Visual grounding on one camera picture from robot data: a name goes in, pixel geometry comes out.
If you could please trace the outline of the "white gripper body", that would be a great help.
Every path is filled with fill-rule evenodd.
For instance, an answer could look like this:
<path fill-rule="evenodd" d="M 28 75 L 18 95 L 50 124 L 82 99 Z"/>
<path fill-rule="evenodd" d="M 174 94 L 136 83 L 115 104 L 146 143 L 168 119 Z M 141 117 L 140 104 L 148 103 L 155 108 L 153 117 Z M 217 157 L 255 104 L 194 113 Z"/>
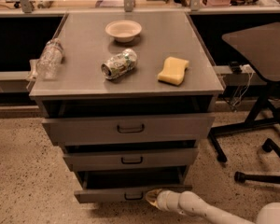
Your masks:
<path fill-rule="evenodd" d="M 180 194 L 178 192 L 163 190 L 157 197 L 157 206 L 162 211 L 179 213 L 181 211 L 179 197 Z"/>

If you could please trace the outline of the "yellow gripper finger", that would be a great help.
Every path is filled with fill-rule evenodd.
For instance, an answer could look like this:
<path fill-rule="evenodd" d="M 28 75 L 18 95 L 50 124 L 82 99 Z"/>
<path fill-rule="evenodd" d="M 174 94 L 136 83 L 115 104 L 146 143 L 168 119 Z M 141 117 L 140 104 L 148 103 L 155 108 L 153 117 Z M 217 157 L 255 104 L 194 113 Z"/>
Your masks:
<path fill-rule="evenodd" d="M 146 200 L 152 206 L 160 208 L 162 189 L 152 189 L 147 192 Z"/>

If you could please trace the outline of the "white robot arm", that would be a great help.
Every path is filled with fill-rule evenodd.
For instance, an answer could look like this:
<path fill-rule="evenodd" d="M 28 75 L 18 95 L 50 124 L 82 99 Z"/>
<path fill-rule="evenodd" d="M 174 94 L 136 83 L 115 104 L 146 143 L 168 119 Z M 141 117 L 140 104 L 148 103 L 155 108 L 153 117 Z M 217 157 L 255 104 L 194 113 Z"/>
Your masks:
<path fill-rule="evenodd" d="M 159 210 L 201 217 L 210 224 L 280 224 L 280 203 L 263 206 L 252 222 L 207 203 L 192 191 L 153 189 L 146 194 L 146 200 Z"/>

